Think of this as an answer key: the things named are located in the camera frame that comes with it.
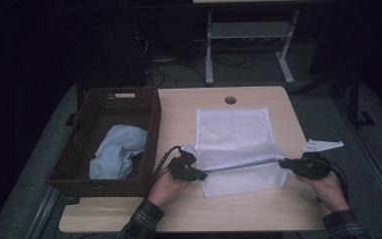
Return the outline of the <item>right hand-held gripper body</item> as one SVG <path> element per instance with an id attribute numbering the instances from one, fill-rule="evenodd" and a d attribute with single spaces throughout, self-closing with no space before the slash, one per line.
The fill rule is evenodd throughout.
<path id="1" fill-rule="evenodd" d="M 332 167 L 330 161 L 320 154 L 323 151 L 343 147 L 342 141 L 324 141 L 310 139 L 301 149 L 301 158 L 292 161 L 292 171 L 295 175 L 311 180 L 319 180 L 326 177 Z"/>

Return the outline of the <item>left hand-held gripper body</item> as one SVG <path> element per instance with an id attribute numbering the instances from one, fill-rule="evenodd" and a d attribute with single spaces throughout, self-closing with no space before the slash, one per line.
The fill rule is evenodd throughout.
<path id="1" fill-rule="evenodd" d="M 200 179 L 200 172 L 193 167 L 197 158 L 190 152 L 179 148 L 180 155 L 173 157 L 168 164 L 171 176 L 175 180 L 195 181 Z"/>

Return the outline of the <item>white mesh laundry bag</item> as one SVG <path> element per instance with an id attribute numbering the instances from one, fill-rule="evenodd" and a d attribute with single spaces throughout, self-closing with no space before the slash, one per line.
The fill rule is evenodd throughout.
<path id="1" fill-rule="evenodd" d="M 200 182 L 206 197 L 279 188 L 287 178 L 266 108 L 199 109 L 195 142 L 182 148 L 208 173 Z"/>

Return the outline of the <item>light blue cloth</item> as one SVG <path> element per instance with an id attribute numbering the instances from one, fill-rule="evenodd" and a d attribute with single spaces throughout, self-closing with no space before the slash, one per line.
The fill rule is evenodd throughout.
<path id="1" fill-rule="evenodd" d="M 133 170 L 132 159 L 144 152 L 147 131 L 133 125 L 114 125 L 90 162 L 90 179 L 126 179 Z"/>

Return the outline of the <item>brown woven basket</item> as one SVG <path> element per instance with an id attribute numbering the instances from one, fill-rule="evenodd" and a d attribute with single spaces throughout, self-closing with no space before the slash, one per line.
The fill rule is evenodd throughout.
<path id="1" fill-rule="evenodd" d="M 158 145 L 161 103 L 155 88 L 91 89 L 47 183 L 67 196 L 142 197 L 149 187 Z M 125 179 L 91 179 L 90 162 L 108 131 L 126 124 L 147 131 L 144 151 Z"/>

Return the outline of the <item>person's left hand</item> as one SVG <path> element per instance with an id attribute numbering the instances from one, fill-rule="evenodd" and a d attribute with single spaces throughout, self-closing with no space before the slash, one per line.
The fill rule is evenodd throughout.
<path id="1" fill-rule="evenodd" d="M 154 205 L 161 207 L 175 197 L 183 188 L 190 184 L 189 181 L 175 180 L 170 170 L 163 167 L 152 186 L 147 199 Z"/>

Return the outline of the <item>person's right hand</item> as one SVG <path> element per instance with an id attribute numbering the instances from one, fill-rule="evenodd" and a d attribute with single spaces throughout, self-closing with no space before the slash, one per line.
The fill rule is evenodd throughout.
<path id="1" fill-rule="evenodd" d="M 341 183 L 334 172 L 330 172 L 326 177 L 318 180 L 301 176 L 296 179 L 311 186 L 316 196 L 331 213 L 350 209 L 344 198 Z"/>

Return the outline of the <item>black metal stand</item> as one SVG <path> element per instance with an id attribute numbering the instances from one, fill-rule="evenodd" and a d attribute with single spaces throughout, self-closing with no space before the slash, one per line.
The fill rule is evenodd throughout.
<path id="1" fill-rule="evenodd" d="M 329 94 L 335 99 L 342 99 L 345 94 L 348 94 L 347 116 L 351 124 L 357 129 L 362 126 L 375 125 L 368 112 L 360 112 L 358 109 L 359 91 L 359 76 L 354 68 L 339 68 L 334 72 L 334 82 Z"/>

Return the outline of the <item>white metal desk frame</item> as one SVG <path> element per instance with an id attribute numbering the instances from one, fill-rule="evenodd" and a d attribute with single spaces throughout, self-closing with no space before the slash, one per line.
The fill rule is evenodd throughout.
<path id="1" fill-rule="evenodd" d="M 209 86 L 214 84 L 212 63 L 212 41 L 226 39 L 284 39 L 284 45 L 276 52 L 277 61 L 280 65 L 285 82 L 289 85 L 294 83 L 293 76 L 287 65 L 287 50 L 289 48 L 293 32 L 298 19 L 299 10 L 292 12 L 289 21 L 277 22 L 231 22 L 219 23 L 212 21 L 212 13 L 207 17 L 206 32 L 206 57 L 205 57 L 205 83 Z"/>

